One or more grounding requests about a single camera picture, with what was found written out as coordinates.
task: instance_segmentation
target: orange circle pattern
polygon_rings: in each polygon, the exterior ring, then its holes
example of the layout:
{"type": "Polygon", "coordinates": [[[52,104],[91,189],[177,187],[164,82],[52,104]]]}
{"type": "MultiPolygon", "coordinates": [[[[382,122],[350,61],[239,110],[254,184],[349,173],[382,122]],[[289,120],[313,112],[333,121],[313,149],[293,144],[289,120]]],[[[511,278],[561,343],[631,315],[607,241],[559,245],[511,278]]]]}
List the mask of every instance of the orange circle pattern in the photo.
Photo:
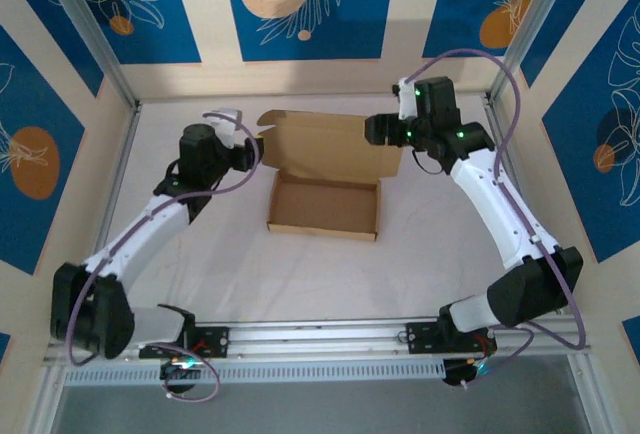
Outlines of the orange circle pattern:
{"type": "Polygon", "coordinates": [[[509,46],[513,39],[514,32],[511,32],[511,14],[509,9],[519,4],[518,16],[515,19],[516,26],[524,17],[531,0],[513,0],[509,4],[500,6],[492,11],[480,27],[480,42],[488,49],[502,49],[509,46]]]}
{"type": "Polygon", "coordinates": [[[133,23],[126,17],[113,16],[109,20],[109,27],[111,27],[116,34],[120,34],[121,36],[129,36],[133,34],[133,23]]]}
{"type": "Polygon", "coordinates": [[[606,174],[615,165],[616,159],[615,152],[613,151],[613,147],[602,144],[598,146],[596,152],[593,154],[593,164],[603,174],[606,174]]]}
{"type": "Polygon", "coordinates": [[[36,151],[46,148],[41,157],[46,165],[21,159],[11,162],[9,167],[20,192],[38,201],[47,199],[56,188],[60,175],[60,154],[55,140],[44,129],[30,126],[16,132],[12,141],[36,151]]]}

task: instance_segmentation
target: white table surface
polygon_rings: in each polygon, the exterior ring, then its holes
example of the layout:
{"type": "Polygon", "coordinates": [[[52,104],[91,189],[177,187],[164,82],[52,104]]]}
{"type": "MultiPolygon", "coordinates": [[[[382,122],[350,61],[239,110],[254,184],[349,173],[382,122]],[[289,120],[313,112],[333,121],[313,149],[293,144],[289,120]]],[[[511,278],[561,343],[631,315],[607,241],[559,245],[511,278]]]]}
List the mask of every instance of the white table surface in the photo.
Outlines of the white table surface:
{"type": "MultiPolygon", "coordinates": [[[[487,125],[479,95],[460,94],[458,105],[464,122],[487,125]]],[[[219,107],[242,109],[252,132],[257,118],[272,108],[364,116],[397,111],[395,99],[384,95],[145,104],[110,239],[140,212],[166,166],[177,158],[183,128],[219,107]]],[[[422,157],[425,167],[437,167],[422,157]]],[[[131,304],[170,303],[203,322],[424,316],[484,291],[503,274],[493,239],[466,195],[444,174],[420,171],[409,149],[398,176],[382,180],[376,242],[269,232],[274,172],[260,166],[242,189],[214,197],[141,274],[131,304]]],[[[222,186],[242,175],[229,173],[222,186]]]]}

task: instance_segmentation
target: cardboard box flap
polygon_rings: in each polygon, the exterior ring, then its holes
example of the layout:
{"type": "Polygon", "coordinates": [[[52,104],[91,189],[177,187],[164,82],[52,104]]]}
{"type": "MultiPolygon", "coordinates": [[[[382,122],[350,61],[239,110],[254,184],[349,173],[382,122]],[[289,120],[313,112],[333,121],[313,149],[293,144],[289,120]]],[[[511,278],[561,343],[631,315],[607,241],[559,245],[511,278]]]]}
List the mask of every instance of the cardboard box flap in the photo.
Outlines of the cardboard box flap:
{"type": "Polygon", "coordinates": [[[364,117],[271,110],[258,126],[265,152],[262,163],[298,177],[373,181],[398,173],[402,149],[371,146],[364,117]]]}

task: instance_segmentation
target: open cardboard box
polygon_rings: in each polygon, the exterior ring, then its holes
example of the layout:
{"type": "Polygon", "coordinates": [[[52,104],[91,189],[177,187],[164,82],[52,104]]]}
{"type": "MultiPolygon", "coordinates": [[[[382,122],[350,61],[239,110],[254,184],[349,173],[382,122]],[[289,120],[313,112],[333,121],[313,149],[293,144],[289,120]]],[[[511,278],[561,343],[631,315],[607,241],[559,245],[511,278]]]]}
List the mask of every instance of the open cardboard box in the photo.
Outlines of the open cardboard box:
{"type": "Polygon", "coordinates": [[[402,149],[371,146],[364,117],[271,110],[262,163],[278,169],[267,226],[274,232],[375,241],[380,178],[398,173],[402,149]]]}

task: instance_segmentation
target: robotic arm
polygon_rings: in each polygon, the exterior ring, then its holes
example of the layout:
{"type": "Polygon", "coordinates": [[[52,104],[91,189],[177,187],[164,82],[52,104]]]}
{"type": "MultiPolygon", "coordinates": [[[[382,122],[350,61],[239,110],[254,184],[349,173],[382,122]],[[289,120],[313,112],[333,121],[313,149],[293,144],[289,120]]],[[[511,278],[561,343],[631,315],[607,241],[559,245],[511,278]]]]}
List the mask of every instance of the robotic arm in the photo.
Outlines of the robotic arm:
{"type": "MultiPolygon", "coordinates": [[[[241,115],[231,109],[218,112],[237,120],[241,115]]],[[[250,140],[235,145],[235,130],[233,122],[219,119],[212,124],[188,126],[180,139],[180,157],[168,166],[144,211],[124,233],[80,265],[65,263],[56,271],[50,326],[53,337],[65,339],[80,290],[106,258],[105,268],[82,303],[73,336],[75,346],[113,359],[128,345],[169,342],[191,348],[197,342],[193,314],[166,305],[134,310],[127,294],[149,260],[186,229],[210,200],[200,196],[172,203],[173,198],[216,189],[229,169],[246,172],[254,165],[250,140]],[[158,212],[163,204],[170,205],[158,212]]],[[[256,141],[262,156],[262,140],[256,141]]]]}
{"type": "Polygon", "coordinates": [[[466,334],[498,324],[513,327],[566,306],[539,245],[552,253],[571,291],[582,269],[580,253],[575,247],[558,245],[501,167],[495,176],[495,145],[479,123],[462,124],[451,80],[439,77],[411,83],[401,79],[394,93],[400,112],[368,118],[366,139],[374,145],[410,146],[438,161],[480,213],[507,271],[486,292],[441,308],[437,327],[432,329],[437,331],[432,332],[434,349],[447,352],[466,334]],[[516,203],[520,213],[509,201],[516,203]]]}

